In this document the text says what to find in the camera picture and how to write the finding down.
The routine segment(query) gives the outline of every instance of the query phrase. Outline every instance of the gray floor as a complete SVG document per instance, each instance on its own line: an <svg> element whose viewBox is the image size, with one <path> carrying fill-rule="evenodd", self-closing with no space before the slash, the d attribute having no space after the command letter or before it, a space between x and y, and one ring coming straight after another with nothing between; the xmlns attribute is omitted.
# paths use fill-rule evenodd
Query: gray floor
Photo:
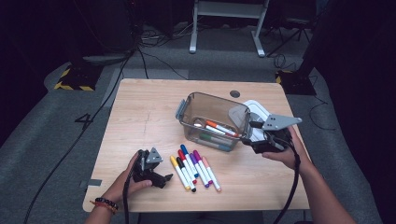
<svg viewBox="0 0 396 224"><path fill-rule="evenodd" d="M197 52L189 54L190 36L169 41L165 45L141 48L149 78L190 80L223 80L275 82L279 70L273 58L259 58L250 31L244 29L206 29L198 34ZM264 49L280 44L277 31L261 36ZM307 42L292 40L277 53L285 56L283 67L296 68L303 61ZM84 183L90 179L95 159L111 113L111 105L97 114L93 124L74 145L82 124L74 120L88 113L93 115L112 88L120 65L104 68L96 91L63 91L53 89L67 64L62 64L44 80L48 94L32 109L1 148L0 190L2 223L22 223L29 204L43 181L64 155L31 210L28 223L81 223ZM126 64L125 77L142 77L143 60L136 53ZM381 223L370 185L353 160L337 122L326 82L314 70L311 80L317 97L287 95L311 158L330 187L358 223ZM279 211L264 211L264 222L272 223ZM137 214L132 214L136 223ZM303 211L288 211L281 223L303 220ZM116 215L114 223L123 223Z"/></svg>

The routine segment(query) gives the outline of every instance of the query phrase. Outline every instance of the hand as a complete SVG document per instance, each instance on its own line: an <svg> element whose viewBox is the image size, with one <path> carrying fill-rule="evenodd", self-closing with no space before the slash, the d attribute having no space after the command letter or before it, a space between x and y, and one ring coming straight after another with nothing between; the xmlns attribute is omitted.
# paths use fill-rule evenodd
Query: hand
<svg viewBox="0 0 396 224"><path fill-rule="evenodd" d="M297 154L299 154L300 156L300 160L301 160L300 169L302 169L307 165L309 166L309 164L312 164L312 162L311 160L309 160L308 156L306 155L306 151L303 146L303 143L301 142L300 138L297 136L297 133L293 127L289 126L288 129L291 134L291 140L294 144L294 148L296 149ZM291 150L290 147L283 152L263 152L262 156L264 158L273 161L282 161L290 169L295 168L294 152Z"/></svg>
<svg viewBox="0 0 396 224"><path fill-rule="evenodd" d="M110 188L103 194L103 198L106 198L113 203L119 203L122 200L122 191L125 185L126 178L129 174L129 172L132 169L132 166L134 165L134 161L136 160L138 154L137 152L134 154L134 156L131 158L129 161L128 167L117 177L117 179L114 181L114 183L110 186ZM152 182L151 180L143 180L139 182L134 182L134 179L131 178L131 182L129 184L128 188L128 197L131 196L134 192L144 189L147 187L151 187Z"/></svg>

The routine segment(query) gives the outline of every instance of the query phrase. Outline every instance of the beaded bracelet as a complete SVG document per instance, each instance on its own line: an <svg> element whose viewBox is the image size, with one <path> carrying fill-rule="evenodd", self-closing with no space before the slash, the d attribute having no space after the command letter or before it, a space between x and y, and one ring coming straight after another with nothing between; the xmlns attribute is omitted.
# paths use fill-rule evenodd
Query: beaded bracelet
<svg viewBox="0 0 396 224"><path fill-rule="evenodd" d="M92 204L94 204L95 206L102 206L102 207L106 207L106 208L110 209L111 212L113 213L113 215L115 215L117 210L119 209L119 207L115 203L113 203L110 200L105 199L105 198L96 198L95 202L93 202L93 201L90 201L90 202Z"/></svg>
<svg viewBox="0 0 396 224"><path fill-rule="evenodd" d="M93 203L95 206L106 207L109 210L111 210L111 213L113 213L113 215L116 215L117 209L115 207L108 205L107 203L97 203L93 201L91 201L91 203Z"/></svg>

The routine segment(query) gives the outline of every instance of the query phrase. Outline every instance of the clear plastic container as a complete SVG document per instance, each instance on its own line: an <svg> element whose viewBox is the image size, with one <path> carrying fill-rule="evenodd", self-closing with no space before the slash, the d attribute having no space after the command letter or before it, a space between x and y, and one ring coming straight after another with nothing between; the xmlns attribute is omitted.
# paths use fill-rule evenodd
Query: clear plastic container
<svg viewBox="0 0 396 224"><path fill-rule="evenodd" d="M246 105L201 92L182 100L176 112L188 140L223 151L233 150L251 132L249 118Z"/></svg>

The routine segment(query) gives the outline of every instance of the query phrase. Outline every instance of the metal stand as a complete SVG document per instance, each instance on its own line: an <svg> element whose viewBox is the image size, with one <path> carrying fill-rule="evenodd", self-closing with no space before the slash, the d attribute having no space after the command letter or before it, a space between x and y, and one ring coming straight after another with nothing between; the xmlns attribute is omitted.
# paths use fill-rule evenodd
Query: metal stand
<svg viewBox="0 0 396 224"><path fill-rule="evenodd" d="M221 16L221 17L237 17L237 18L251 18L258 19L256 31L252 31L252 37L257 49L259 57L264 57L265 52L262 48L262 43L259 39L260 31L262 29L262 22L264 21L265 13L268 8L268 0L263 5L249 5L239 3L222 3L222 2L206 2L195 0L192 35L190 42L190 53L195 53L197 50L197 23L198 15L203 16Z"/></svg>

